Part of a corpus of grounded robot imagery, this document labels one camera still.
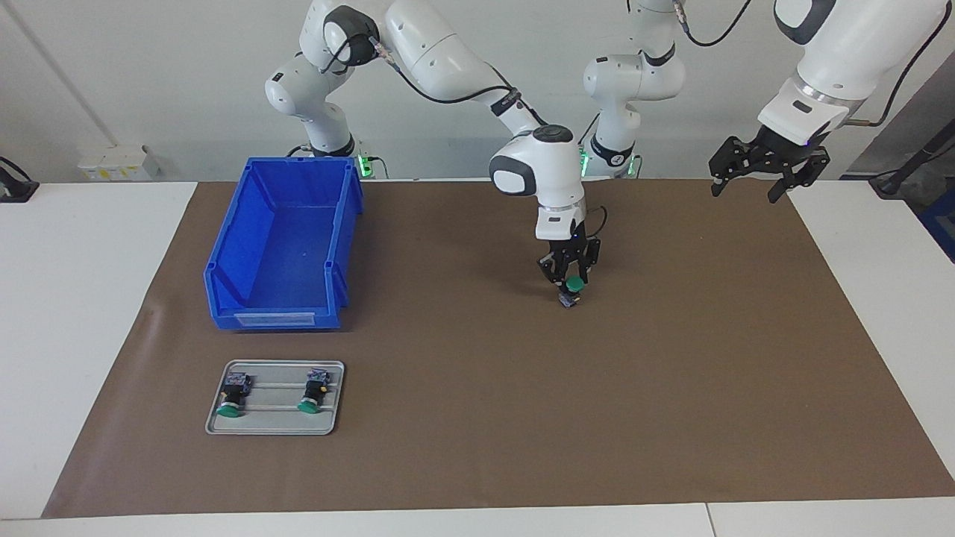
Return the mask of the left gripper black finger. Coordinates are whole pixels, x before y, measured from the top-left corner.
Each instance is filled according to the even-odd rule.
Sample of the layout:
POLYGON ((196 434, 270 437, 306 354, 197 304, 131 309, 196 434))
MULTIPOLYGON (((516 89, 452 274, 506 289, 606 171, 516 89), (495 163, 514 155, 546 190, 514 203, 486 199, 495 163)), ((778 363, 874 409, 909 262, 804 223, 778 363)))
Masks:
POLYGON ((768 201, 775 204, 784 194, 794 188, 812 186, 828 166, 830 160, 826 148, 812 150, 801 162, 798 162, 794 157, 784 157, 779 160, 779 179, 768 191, 768 201))
POLYGON ((762 146, 760 144, 743 142, 736 136, 728 137, 709 159, 710 176, 713 178, 713 197, 719 197, 731 180, 760 170, 761 162, 762 146))

